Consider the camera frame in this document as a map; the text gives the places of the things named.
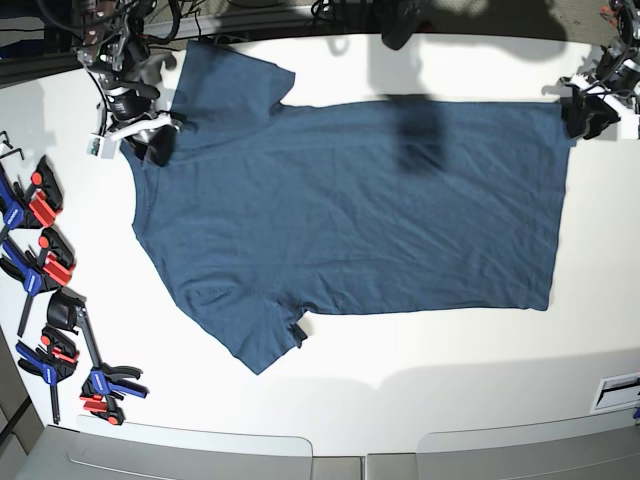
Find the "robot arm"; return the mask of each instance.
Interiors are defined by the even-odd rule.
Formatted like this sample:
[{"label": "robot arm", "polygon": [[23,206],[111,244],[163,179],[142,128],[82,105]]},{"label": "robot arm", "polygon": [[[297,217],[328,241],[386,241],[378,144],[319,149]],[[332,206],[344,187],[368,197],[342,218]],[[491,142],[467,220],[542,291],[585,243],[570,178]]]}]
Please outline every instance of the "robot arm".
[{"label": "robot arm", "polygon": [[[156,8],[157,0],[73,0],[76,23],[58,18],[47,0],[36,1],[50,23],[75,34],[78,61],[98,76],[105,109],[98,138],[126,138],[135,144],[136,152],[144,154],[144,147],[153,145],[160,130],[180,126],[169,113],[156,110],[160,92],[154,84],[161,81],[162,61],[151,57],[149,48],[175,38],[181,15],[178,0],[169,0],[173,25],[166,38],[144,34],[144,19]],[[171,61],[175,65],[171,55],[163,60],[168,66]],[[109,126],[107,113],[112,117]]]},{"label": "robot arm", "polygon": [[561,79],[573,89],[565,109],[569,134],[593,138],[609,125],[620,125],[622,138],[640,138],[640,0],[610,0],[618,35],[604,48],[597,65],[584,74]]}]

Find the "shirt sleeve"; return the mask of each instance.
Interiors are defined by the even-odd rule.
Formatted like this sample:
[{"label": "shirt sleeve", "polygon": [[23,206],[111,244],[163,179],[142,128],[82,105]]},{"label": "shirt sleeve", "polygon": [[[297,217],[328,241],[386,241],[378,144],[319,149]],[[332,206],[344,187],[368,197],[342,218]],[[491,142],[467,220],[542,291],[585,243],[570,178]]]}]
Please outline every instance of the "shirt sleeve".
[{"label": "shirt sleeve", "polygon": [[268,293],[238,288],[192,297],[188,314],[256,375],[307,338],[297,325],[300,313]]},{"label": "shirt sleeve", "polygon": [[[185,118],[180,141],[228,141],[269,123],[282,108],[295,74],[233,50],[189,42],[171,107]],[[207,132],[190,135],[189,132]]]}]

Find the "blue clamp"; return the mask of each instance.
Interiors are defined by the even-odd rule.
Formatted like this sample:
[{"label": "blue clamp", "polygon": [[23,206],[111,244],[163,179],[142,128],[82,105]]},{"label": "blue clamp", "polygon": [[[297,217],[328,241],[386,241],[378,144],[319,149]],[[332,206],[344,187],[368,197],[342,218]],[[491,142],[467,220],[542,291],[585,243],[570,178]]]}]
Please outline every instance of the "blue clamp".
[{"label": "blue clamp", "polygon": [[42,288],[42,274],[29,263],[11,238],[7,237],[2,247],[16,269],[20,271],[25,291],[29,296],[35,297]]},{"label": "blue clamp", "polygon": [[147,397],[147,389],[128,382],[127,380],[114,380],[106,375],[102,370],[94,368],[90,374],[91,384],[94,390],[100,395],[109,395],[112,392],[127,393],[140,398]]},{"label": "blue clamp", "polygon": [[13,189],[7,180],[2,165],[0,165],[0,198],[7,206],[3,220],[7,230],[15,230],[20,226],[25,217],[25,210],[20,201],[15,198]]},{"label": "blue clamp", "polygon": [[18,342],[18,344],[16,345],[16,350],[20,355],[24,357],[27,362],[26,364],[19,363],[21,367],[23,367],[30,373],[40,375],[44,379],[44,381],[52,387],[55,387],[58,384],[58,375],[55,368],[45,363],[40,355],[31,350],[22,342]]}]

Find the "wire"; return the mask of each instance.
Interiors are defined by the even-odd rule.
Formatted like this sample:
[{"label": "wire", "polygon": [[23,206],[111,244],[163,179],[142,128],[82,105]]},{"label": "wire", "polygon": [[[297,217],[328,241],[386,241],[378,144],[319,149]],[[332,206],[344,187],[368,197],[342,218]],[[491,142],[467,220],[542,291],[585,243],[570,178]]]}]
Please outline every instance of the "wire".
[{"label": "wire", "polygon": [[160,46],[160,45],[151,45],[150,48],[151,49],[155,49],[155,50],[169,50],[170,52],[179,52],[180,51],[177,48],[164,47],[164,46]]},{"label": "wire", "polygon": [[189,6],[189,10],[186,13],[182,14],[182,18],[187,18],[189,15],[193,15],[194,20],[196,21],[196,26],[198,27],[198,40],[202,38],[202,28],[200,27],[200,21],[198,20],[198,15],[202,13],[201,6],[206,3],[207,0],[182,0],[182,7],[184,4],[191,3]]},{"label": "wire", "polygon": [[44,32],[44,28],[0,28],[0,32]]},{"label": "wire", "polygon": [[76,30],[85,30],[90,27],[97,27],[98,25],[102,25],[104,23],[120,18],[129,9],[133,8],[135,5],[140,3],[140,0],[133,0],[133,2],[126,4],[120,7],[119,9],[117,9],[112,15],[98,18],[97,20],[92,20],[90,22],[84,22],[84,23],[65,23],[64,21],[56,17],[55,13],[51,11],[49,6],[47,5],[46,0],[36,0],[36,3],[38,5],[38,8],[40,8],[40,11],[42,12],[42,15],[46,18],[46,20],[49,23],[52,23],[53,25],[55,25],[58,28],[61,28],[62,30],[68,30],[70,32],[74,32]]},{"label": "wire", "polygon": [[178,4],[178,0],[169,0],[169,8],[171,9],[172,18],[171,31],[164,38],[149,35],[147,37],[147,40],[150,43],[156,43],[158,45],[168,45],[171,41],[173,41],[174,38],[176,38],[176,35],[178,35],[178,30],[180,29],[180,18],[182,17],[182,8]]},{"label": "wire", "polygon": [[233,5],[234,7],[237,8],[244,8],[246,10],[260,10],[261,8],[273,8],[273,7],[279,7],[280,5],[284,5],[285,2],[275,2],[275,3],[270,3],[269,5],[242,5],[240,3],[236,3],[232,0],[226,0],[226,2],[229,5]]},{"label": "wire", "polygon": [[100,93],[100,97],[102,98],[102,120],[100,121],[100,129],[98,130],[98,134],[101,137],[104,137],[104,134],[107,132],[107,112],[109,111],[109,107],[108,107],[109,104],[107,103],[107,97],[104,95],[102,88],[100,88],[98,81],[91,74],[91,72],[87,70],[86,67],[84,68],[84,71],[87,72],[87,75],[89,75],[89,77],[91,77],[91,81],[98,89],[98,92]]}]

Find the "clamp handle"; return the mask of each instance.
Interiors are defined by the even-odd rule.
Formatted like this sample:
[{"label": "clamp handle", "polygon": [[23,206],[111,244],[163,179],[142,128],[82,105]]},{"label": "clamp handle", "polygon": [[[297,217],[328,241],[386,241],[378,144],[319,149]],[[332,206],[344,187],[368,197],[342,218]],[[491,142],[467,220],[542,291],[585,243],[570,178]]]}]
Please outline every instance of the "clamp handle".
[{"label": "clamp handle", "polygon": [[147,397],[147,389],[127,380],[113,381],[102,370],[94,368],[90,374],[91,384],[100,395],[109,395],[111,392],[126,393],[139,398]]},{"label": "clamp handle", "polygon": [[13,240],[11,240],[10,237],[7,237],[5,239],[2,247],[4,248],[5,252],[7,252],[7,255],[9,256],[9,259],[11,260],[13,265],[17,270],[20,271],[22,277],[24,278],[23,286],[25,291],[29,294],[29,296],[35,297],[42,288],[42,275],[27,260],[27,258],[23,255],[18,246],[13,242]]},{"label": "clamp handle", "polygon": [[31,350],[22,342],[18,342],[16,344],[16,351],[22,355],[31,366],[38,369],[40,375],[42,375],[42,378],[48,385],[51,385],[52,387],[57,385],[58,376],[53,366],[45,363],[36,352]]}]

